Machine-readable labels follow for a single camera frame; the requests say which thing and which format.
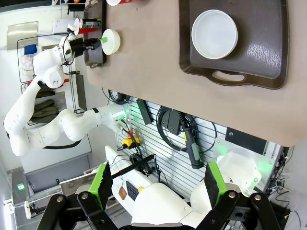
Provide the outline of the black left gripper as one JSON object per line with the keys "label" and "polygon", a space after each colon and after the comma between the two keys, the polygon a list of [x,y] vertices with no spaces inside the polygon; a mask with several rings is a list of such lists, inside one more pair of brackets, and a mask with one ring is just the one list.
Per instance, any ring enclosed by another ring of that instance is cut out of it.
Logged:
{"label": "black left gripper", "polygon": [[98,49],[103,43],[108,42],[107,37],[102,38],[94,38],[94,39],[75,39],[71,40],[71,50],[74,57],[81,56],[85,50],[92,49],[96,50]]}

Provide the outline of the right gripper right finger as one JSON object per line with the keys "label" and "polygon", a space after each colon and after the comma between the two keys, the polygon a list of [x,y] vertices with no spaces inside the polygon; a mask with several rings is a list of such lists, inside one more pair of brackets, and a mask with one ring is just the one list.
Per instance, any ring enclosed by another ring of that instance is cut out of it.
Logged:
{"label": "right gripper right finger", "polygon": [[238,221],[245,230],[279,230],[273,208],[264,193],[249,197],[229,190],[217,163],[208,162],[204,183],[212,209],[197,230],[224,230],[230,221]]}

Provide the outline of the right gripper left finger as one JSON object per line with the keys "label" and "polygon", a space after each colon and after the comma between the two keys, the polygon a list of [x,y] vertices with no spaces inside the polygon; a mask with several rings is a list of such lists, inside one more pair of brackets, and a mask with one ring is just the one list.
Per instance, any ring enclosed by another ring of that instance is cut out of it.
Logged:
{"label": "right gripper left finger", "polygon": [[50,198],[37,229],[73,230],[78,222],[87,221],[93,230],[116,230],[105,212],[112,184],[109,163],[101,164],[88,191]]}

